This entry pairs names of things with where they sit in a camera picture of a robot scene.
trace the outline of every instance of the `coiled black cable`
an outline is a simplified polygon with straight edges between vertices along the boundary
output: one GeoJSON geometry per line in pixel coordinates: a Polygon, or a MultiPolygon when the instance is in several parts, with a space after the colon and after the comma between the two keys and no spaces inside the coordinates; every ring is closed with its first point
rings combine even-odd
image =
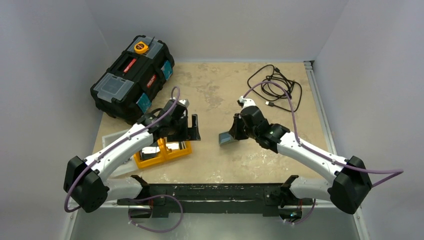
{"type": "Polygon", "coordinates": [[[270,84],[269,83],[262,84],[260,86],[260,89],[262,90],[262,92],[265,95],[270,96],[270,97],[273,97],[274,99],[268,99],[268,98],[266,98],[265,96],[263,96],[262,94],[260,94],[259,92],[255,91],[255,90],[253,90],[253,92],[255,92],[257,95],[259,95],[259,97],[265,99],[267,101],[266,104],[268,106],[277,107],[277,108],[282,109],[284,111],[291,112],[291,110],[289,108],[284,108],[282,106],[275,105],[274,102],[277,101],[277,100],[280,100],[280,99],[287,99],[287,97],[289,97],[290,99],[292,99],[293,89],[295,88],[295,85],[298,85],[299,88],[300,88],[300,95],[299,95],[299,100],[297,101],[297,106],[294,109],[294,112],[296,112],[299,109],[299,106],[301,105],[301,100],[302,100],[302,86],[297,81],[293,81],[293,80],[287,79],[287,77],[285,77],[280,72],[280,69],[278,69],[278,67],[275,67],[272,64],[268,64],[268,65],[265,65],[265,66],[259,68],[258,71],[256,71],[252,76],[250,76],[247,79],[247,86],[249,86],[249,88],[252,88],[252,86],[250,84],[250,80],[254,76],[256,76],[260,71],[262,71],[264,68],[267,68],[267,67],[272,67],[272,74],[265,76],[265,79],[262,80],[262,82],[270,81],[270,82],[280,82],[280,83],[282,83],[283,88],[284,88],[284,86],[286,87],[286,91],[287,91],[288,96],[286,96],[284,93],[276,93],[274,90],[272,90],[270,88],[270,84]]]}

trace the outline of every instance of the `clear plastic container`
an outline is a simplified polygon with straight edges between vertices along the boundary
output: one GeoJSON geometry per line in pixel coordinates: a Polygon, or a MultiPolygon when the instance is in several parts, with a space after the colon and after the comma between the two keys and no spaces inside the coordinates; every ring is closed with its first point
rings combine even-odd
{"type": "Polygon", "coordinates": [[[98,91],[97,97],[105,100],[109,103],[112,102],[112,98],[118,101],[127,94],[134,82],[123,79],[120,76],[115,76],[112,73],[106,73],[104,77],[94,87],[95,91],[98,91]]]}

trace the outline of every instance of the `metal frame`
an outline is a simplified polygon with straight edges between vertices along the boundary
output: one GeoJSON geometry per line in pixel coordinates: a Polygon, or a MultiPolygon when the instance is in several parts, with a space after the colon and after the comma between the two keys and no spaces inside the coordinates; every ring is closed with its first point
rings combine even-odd
{"type": "Polygon", "coordinates": [[[67,213],[64,223],[64,229],[60,235],[59,239],[70,240],[72,230],[74,230],[75,220],[77,219],[77,214],[79,211],[74,211],[72,213],[67,213]]]}
{"type": "MultiPolygon", "coordinates": [[[[322,131],[324,133],[325,141],[327,143],[328,151],[332,154],[337,155],[336,147],[333,141],[333,135],[330,130],[329,121],[327,120],[326,111],[324,110],[324,105],[321,100],[320,91],[318,90],[317,80],[315,79],[314,70],[310,61],[303,62],[306,70],[306,75],[309,80],[309,85],[315,101],[316,109],[318,110],[319,121],[321,123],[322,131]]],[[[319,204],[327,203],[328,207],[335,208],[331,202],[317,201],[319,204]]],[[[354,221],[356,224],[356,229],[358,231],[359,237],[361,240],[370,240],[370,235],[368,233],[367,225],[365,224],[364,217],[362,214],[362,206],[360,206],[356,213],[353,215],[354,221]]]]}

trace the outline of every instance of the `black toolbox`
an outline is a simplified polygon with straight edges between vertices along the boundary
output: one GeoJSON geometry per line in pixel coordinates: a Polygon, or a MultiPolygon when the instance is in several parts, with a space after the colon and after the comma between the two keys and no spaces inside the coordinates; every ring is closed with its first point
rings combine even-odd
{"type": "Polygon", "coordinates": [[[136,36],[90,88],[95,106],[113,118],[135,124],[169,80],[174,65],[164,42],[145,35],[136,36]],[[134,50],[140,41],[149,45],[143,54],[134,50]]]}

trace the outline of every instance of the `toolbox lid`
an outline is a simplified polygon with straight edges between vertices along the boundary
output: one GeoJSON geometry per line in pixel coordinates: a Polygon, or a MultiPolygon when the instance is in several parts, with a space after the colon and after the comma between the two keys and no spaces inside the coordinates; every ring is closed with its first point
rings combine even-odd
{"type": "Polygon", "coordinates": [[[123,79],[120,76],[115,76],[108,72],[102,77],[93,90],[98,92],[97,97],[99,99],[111,103],[112,98],[121,101],[133,84],[133,81],[123,79]]]}
{"type": "Polygon", "coordinates": [[[141,54],[141,55],[144,55],[144,56],[146,56],[147,58],[149,58],[149,59],[153,59],[155,56],[156,56],[156,54],[158,54],[158,52],[161,50],[161,48],[162,48],[162,46],[163,46],[163,44],[162,43],[160,43],[160,42],[158,42],[157,40],[153,40],[152,41],[152,37],[149,37],[149,36],[145,36],[145,37],[143,37],[143,36],[139,36],[139,37],[137,37],[137,39],[134,41],[134,42],[132,42],[132,44],[128,47],[128,49],[127,49],[127,51],[129,51],[129,52],[133,52],[133,53],[135,53],[136,51],[134,51],[134,46],[136,45],[136,44],[138,44],[139,42],[143,42],[143,43],[145,43],[145,44],[147,44],[147,45],[150,45],[149,47],[148,47],[148,50],[147,50],[147,52],[145,52],[145,53],[143,53],[143,54],[141,54]]]}

